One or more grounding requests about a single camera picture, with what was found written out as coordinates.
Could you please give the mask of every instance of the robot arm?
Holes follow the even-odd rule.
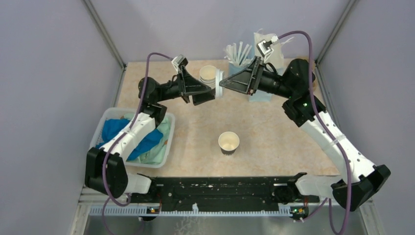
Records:
[[[272,42],[263,41],[257,45],[264,57],[272,53],[269,47],[271,44]],[[376,166],[353,146],[334,124],[324,105],[314,98],[320,117],[336,140],[333,141],[325,132],[312,109],[306,60],[293,60],[284,74],[279,75],[267,70],[261,58],[256,56],[243,71],[222,80],[219,85],[248,95],[261,90],[287,98],[282,107],[288,118],[316,141],[339,170],[340,176],[334,177],[298,174],[287,184],[293,192],[293,198],[302,195],[334,198],[343,208],[346,207],[346,165],[337,142],[342,145],[349,158],[352,178],[351,211],[372,197],[390,176],[391,173],[385,165]]]
[[[195,78],[186,70],[187,60],[180,55],[172,61],[177,71],[176,80],[160,84],[148,77],[146,89],[142,90],[144,79],[139,84],[139,95],[144,92],[141,109],[137,118],[128,123],[117,136],[105,143],[102,147],[91,148],[87,153],[85,185],[101,193],[107,194],[102,178],[102,165],[104,157],[109,153],[106,168],[108,187],[114,198],[123,193],[136,192],[145,194],[149,191],[151,180],[143,175],[126,172],[124,162],[142,139],[152,132],[163,121],[167,108],[158,102],[181,97],[186,103],[192,96],[194,105],[199,105],[215,99],[211,88]]]

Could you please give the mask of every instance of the zip tie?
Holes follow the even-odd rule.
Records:
[[[293,40],[293,38],[294,37],[291,37],[291,38],[287,39],[285,42],[281,43],[281,47],[282,47],[282,45],[291,42]]]

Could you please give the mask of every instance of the plastic basket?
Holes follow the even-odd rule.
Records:
[[[95,147],[97,144],[102,143],[102,128],[104,127],[104,123],[106,120],[109,119],[120,119],[122,116],[128,113],[135,113],[135,109],[126,109],[126,108],[109,108],[104,112],[104,115],[101,117],[101,120],[99,120],[98,126],[95,130],[95,133],[93,134],[90,148]],[[132,163],[132,162],[125,162],[125,165],[131,165],[131,166],[139,166],[139,167],[147,167],[147,168],[160,168],[162,167],[167,160],[167,156],[170,152],[170,146],[171,142],[173,140],[173,132],[174,132],[174,123],[176,122],[176,118],[171,113],[166,113],[165,118],[168,118],[170,122],[170,133],[169,138],[167,141],[166,151],[164,153],[163,161],[160,164],[142,164],[142,163]]]

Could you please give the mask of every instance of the gray wall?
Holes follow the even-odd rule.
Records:
[[[120,69],[80,0],[0,1],[0,33],[0,234],[67,234]]]
[[[220,59],[230,43],[253,43],[264,28],[277,35],[307,31],[316,56],[347,0],[92,0],[121,57],[143,61],[153,51],[189,59]],[[301,35],[284,55],[307,55]]]
[[[323,61],[341,129],[392,174],[375,195],[388,234],[413,234],[415,2],[360,1]]]

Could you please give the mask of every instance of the table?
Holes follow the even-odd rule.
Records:
[[[228,74],[227,60],[189,61],[186,69],[195,78],[205,65]],[[160,83],[176,71],[171,62],[151,62],[149,76]],[[118,107],[138,106],[138,82],[145,75],[145,62],[130,62],[122,84]],[[321,99],[319,88],[316,96]],[[320,147],[284,113],[284,98],[274,95],[271,102],[248,102],[248,96],[224,89],[221,99],[193,106],[177,98],[161,102],[176,117],[170,154],[158,169],[132,167],[131,173],[163,177],[279,176],[308,172],[339,174]],[[221,153],[218,138],[233,131],[240,146],[231,156]]]

